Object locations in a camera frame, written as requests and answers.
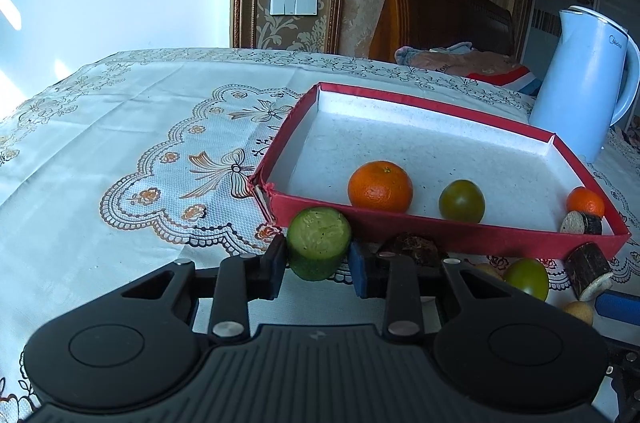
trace kettle handle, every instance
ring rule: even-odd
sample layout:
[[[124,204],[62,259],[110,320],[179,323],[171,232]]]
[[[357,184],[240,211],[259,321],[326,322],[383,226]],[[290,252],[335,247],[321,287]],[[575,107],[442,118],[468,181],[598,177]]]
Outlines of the kettle handle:
[[[626,74],[625,89],[613,110],[611,125],[622,118],[634,103],[638,83],[640,83],[640,50],[638,50],[638,46],[631,37],[628,38],[626,43],[626,60],[628,62],[628,72]]]

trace cucumber slice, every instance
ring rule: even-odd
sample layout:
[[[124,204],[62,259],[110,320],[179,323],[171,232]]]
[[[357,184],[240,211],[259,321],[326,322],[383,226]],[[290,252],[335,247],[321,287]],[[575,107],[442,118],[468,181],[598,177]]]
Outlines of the cucumber slice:
[[[338,210],[302,210],[287,230],[289,266],[304,280],[324,280],[340,266],[351,241],[351,226]]]

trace green tomato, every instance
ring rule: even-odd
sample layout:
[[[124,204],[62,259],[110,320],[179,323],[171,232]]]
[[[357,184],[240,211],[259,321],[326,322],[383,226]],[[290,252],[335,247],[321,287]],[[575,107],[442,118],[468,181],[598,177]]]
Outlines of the green tomato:
[[[549,294],[549,276],[544,265],[536,259],[520,259],[504,272],[503,279],[542,301]]]
[[[475,183],[459,179],[440,194],[440,214],[449,221],[479,223],[484,216],[484,196]]]

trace kettle lid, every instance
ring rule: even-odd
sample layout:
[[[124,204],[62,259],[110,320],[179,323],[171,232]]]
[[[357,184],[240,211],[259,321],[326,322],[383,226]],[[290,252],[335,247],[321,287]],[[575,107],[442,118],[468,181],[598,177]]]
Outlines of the kettle lid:
[[[585,8],[583,6],[569,6],[569,8],[567,10],[563,10],[563,11],[564,12],[573,12],[573,13],[585,13],[587,15],[593,15],[594,17],[597,17],[602,22],[605,22],[606,24],[609,24],[610,26],[613,26],[619,32],[621,32],[624,35],[628,36],[628,29],[622,28],[622,26],[620,26],[617,22],[611,20],[609,17],[607,17],[605,15],[602,15],[601,13],[596,12],[595,10],[591,10],[590,8]]]

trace brand logo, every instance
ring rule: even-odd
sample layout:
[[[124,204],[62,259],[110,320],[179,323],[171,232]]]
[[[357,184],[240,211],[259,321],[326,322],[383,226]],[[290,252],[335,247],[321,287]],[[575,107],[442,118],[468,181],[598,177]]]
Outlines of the brand logo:
[[[324,337],[326,337],[326,333],[324,331],[317,330],[314,333],[309,333],[309,337],[318,342],[318,340],[322,340]]]

